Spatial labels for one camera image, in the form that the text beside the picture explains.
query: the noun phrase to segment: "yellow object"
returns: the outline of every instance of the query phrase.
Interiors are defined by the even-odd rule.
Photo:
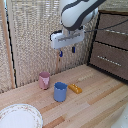
[[[82,92],[82,89],[76,86],[75,84],[68,85],[68,88],[71,89],[76,94],[79,94]]]

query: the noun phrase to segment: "pink cup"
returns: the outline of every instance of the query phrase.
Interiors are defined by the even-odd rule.
[[[41,72],[39,74],[39,86],[42,89],[48,89],[50,86],[50,73]]]

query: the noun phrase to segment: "drawer handle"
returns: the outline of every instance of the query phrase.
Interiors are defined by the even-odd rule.
[[[121,33],[121,32],[116,32],[116,31],[112,31],[112,30],[105,30],[106,32],[112,32],[112,33],[116,33],[116,34],[121,34],[121,35],[126,35],[128,36],[128,34],[126,33]]]
[[[113,61],[110,61],[110,60],[108,60],[108,59],[106,59],[106,58],[104,58],[104,57],[100,57],[100,56],[97,56],[98,58],[100,58],[100,59],[102,59],[102,60],[105,60],[105,61],[107,61],[107,62],[110,62],[110,63],[112,63],[112,64],[115,64],[115,65],[117,65],[117,66],[120,66],[121,67],[121,65],[120,64],[118,64],[118,63],[115,63],[115,62],[113,62]]]

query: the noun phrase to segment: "drawer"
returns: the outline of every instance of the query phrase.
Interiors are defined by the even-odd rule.
[[[118,34],[115,32],[98,31],[95,41],[106,43],[112,46],[128,50],[128,35]]]
[[[94,42],[90,63],[128,80],[128,52]]]
[[[127,19],[128,16],[123,16],[123,15],[101,14],[98,28],[109,27]],[[128,21],[116,27],[109,28],[109,30],[128,34]]]

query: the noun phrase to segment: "cup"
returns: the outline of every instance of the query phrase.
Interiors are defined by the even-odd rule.
[[[50,86],[50,73],[41,72],[39,74],[39,87],[41,89],[48,89]]]
[[[54,85],[54,100],[63,102],[66,99],[67,85],[57,82]]]

